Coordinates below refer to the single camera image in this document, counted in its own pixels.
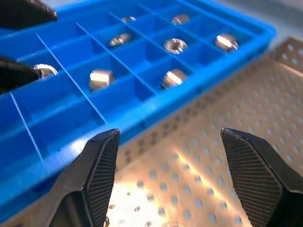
blue compartment organizer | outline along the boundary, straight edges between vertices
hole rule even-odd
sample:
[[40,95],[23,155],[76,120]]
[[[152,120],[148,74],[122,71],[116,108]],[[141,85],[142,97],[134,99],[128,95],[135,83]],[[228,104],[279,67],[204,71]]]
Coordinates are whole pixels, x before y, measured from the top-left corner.
[[[52,185],[48,179],[92,136],[119,128],[125,142],[259,56],[275,34],[211,1],[91,0],[57,12],[57,22],[0,31],[1,54],[59,71],[0,96],[1,222],[42,196]],[[171,18],[181,13],[190,21],[174,26]],[[126,16],[137,20],[123,23]],[[110,48],[109,40],[123,32],[133,40]],[[214,39],[221,33],[237,37],[239,50],[218,49]],[[163,43],[170,38],[183,39],[188,49],[166,52]],[[189,79],[161,90],[166,72],[175,68]],[[112,70],[116,82],[90,92],[94,69]]]

